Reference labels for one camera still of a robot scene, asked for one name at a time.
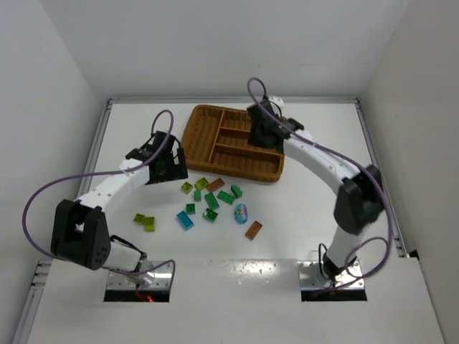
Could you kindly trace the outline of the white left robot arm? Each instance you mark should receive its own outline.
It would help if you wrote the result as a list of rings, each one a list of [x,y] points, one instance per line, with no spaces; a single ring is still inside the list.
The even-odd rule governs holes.
[[[90,270],[110,269],[140,275],[146,253],[110,234],[108,219],[138,188],[186,179],[188,171],[179,140],[157,131],[131,150],[105,180],[74,201],[63,200],[55,210],[50,244],[59,259]]]

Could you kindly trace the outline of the cyan long lego brick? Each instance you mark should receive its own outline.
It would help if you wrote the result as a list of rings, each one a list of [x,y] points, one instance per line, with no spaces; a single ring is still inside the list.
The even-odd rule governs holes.
[[[179,212],[176,217],[185,231],[190,230],[190,228],[194,226],[194,222],[190,219],[189,215],[185,211]]]

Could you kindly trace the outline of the cyan patterned round lego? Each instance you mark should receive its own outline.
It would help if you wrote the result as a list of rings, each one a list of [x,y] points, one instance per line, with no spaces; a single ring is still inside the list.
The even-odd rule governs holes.
[[[237,204],[236,207],[235,207],[234,215],[235,215],[235,220],[236,220],[239,224],[244,224],[244,223],[246,223],[247,220],[248,220],[248,211],[247,211],[246,205],[244,205],[244,204]]]

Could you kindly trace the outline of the dark green lego block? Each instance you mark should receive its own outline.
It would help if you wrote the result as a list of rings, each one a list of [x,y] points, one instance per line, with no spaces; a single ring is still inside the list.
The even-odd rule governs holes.
[[[241,188],[237,185],[231,185],[231,191],[237,199],[240,199],[243,195]]]

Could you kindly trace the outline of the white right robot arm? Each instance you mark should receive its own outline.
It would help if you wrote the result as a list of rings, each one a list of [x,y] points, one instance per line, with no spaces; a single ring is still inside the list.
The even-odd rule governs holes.
[[[361,172],[354,164],[320,149],[301,123],[281,116],[282,107],[283,100],[279,97],[264,96],[259,105],[247,108],[252,121],[248,143],[273,149],[299,162],[336,195],[333,217],[337,229],[320,264],[326,279],[334,281],[354,262],[367,226],[384,209],[372,183],[381,183],[381,173],[373,165]]]

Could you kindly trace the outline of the green lego plate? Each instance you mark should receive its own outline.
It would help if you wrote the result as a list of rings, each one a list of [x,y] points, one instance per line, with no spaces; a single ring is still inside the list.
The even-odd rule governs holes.
[[[233,205],[236,199],[232,194],[225,191],[220,191],[217,195],[217,198],[229,205]]]

